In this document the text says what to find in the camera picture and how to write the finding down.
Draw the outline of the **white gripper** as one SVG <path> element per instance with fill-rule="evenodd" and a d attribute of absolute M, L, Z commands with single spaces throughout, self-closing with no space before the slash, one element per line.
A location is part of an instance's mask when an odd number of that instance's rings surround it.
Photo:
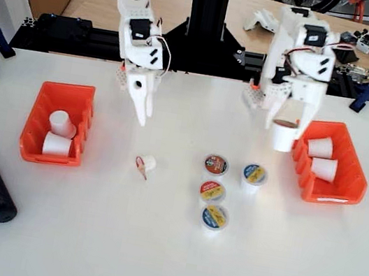
<path fill-rule="evenodd" d="M 331 79 L 335 57 L 299 50 L 290 53 L 289 58 L 293 67 L 313 79 L 295 78 L 294 82 L 292 99 L 302 104 L 302 116 L 295 136 L 295 139 L 299 139 L 321 107 L 326 93 L 325 82 Z M 269 129 L 287 98 L 287 96 L 273 98 L 267 113 L 266 129 Z"/>
<path fill-rule="evenodd" d="M 133 45 L 130 38 L 122 39 L 120 57 L 127 59 L 137 66 L 152 69 L 163 69 L 163 48 L 159 41 L 153 45 Z M 152 75 L 149 70 L 129 71 L 127 73 L 127 88 L 135 105 L 136 115 L 141 126 L 146 125 L 147 117 L 152 116 L 153 99 L 157 87 L 161 82 L 160 75 Z"/>

